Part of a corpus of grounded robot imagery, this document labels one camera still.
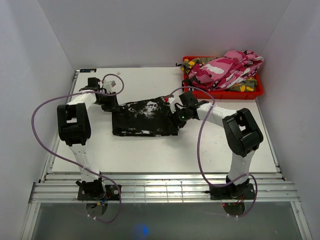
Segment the black white splatter trousers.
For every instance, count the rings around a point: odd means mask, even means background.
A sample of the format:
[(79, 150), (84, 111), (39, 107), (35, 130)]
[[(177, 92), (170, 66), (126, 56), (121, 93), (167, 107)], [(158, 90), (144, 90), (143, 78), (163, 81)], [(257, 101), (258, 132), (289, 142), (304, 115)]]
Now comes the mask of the black white splatter trousers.
[(118, 137), (176, 136), (170, 105), (164, 96), (121, 104), (112, 113), (112, 134)]

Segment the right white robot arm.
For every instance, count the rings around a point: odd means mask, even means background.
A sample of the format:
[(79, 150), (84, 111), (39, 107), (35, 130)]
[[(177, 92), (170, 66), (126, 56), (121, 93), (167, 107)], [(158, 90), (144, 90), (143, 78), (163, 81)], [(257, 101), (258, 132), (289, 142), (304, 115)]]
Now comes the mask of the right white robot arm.
[(209, 184), (214, 199), (237, 199), (252, 190), (249, 171), (252, 158), (263, 142), (263, 134), (251, 111), (247, 108), (230, 110), (218, 107), (214, 102), (198, 101), (191, 91), (184, 92), (177, 102), (173, 95), (165, 98), (170, 107), (170, 119), (182, 128), (188, 120), (196, 119), (223, 128), (227, 144), (232, 152), (230, 170), (224, 184)]

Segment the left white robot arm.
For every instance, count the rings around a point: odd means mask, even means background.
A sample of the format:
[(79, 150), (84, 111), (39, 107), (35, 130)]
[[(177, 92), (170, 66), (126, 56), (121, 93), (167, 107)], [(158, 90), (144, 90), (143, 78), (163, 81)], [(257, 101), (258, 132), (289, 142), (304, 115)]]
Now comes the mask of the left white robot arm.
[(79, 164), (80, 181), (76, 184), (80, 187), (80, 193), (94, 200), (105, 200), (110, 194), (94, 161), (94, 155), (89, 150), (88, 140), (91, 137), (91, 125), (88, 110), (93, 105), (101, 106), (106, 112), (114, 112), (119, 109), (116, 92), (113, 90), (114, 80), (100, 80), (89, 77), (87, 86), (80, 89), (79, 95), (67, 104), (57, 107), (58, 134), (60, 140), (72, 151), (75, 161)]

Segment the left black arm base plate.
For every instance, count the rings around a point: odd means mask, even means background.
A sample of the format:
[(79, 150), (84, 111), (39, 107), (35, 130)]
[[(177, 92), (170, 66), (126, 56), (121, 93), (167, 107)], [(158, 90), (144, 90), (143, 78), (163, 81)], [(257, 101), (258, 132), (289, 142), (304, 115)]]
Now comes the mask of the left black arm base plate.
[(105, 185), (105, 194), (104, 197), (94, 198), (89, 194), (85, 193), (83, 188), (80, 186), (78, 189), (76, 199), (78, 201), (102, 201), (104, 199), (108, 199), (110, 201), (118, 201), (120, 199), (120, 193), (122, 191), (122, 185), (118, 185), (119, 189), (115, 185), (106, 184)]

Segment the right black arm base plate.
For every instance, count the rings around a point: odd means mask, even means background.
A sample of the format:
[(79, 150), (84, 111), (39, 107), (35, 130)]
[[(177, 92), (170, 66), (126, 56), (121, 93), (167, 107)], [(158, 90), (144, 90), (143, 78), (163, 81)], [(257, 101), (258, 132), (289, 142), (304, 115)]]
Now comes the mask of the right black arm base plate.
[(253, 200), (255, 197), (254, 186), (251, 183), (246, 186), (234, 184), (226, 187), (210, 186), (208, 193), (211, 200)]

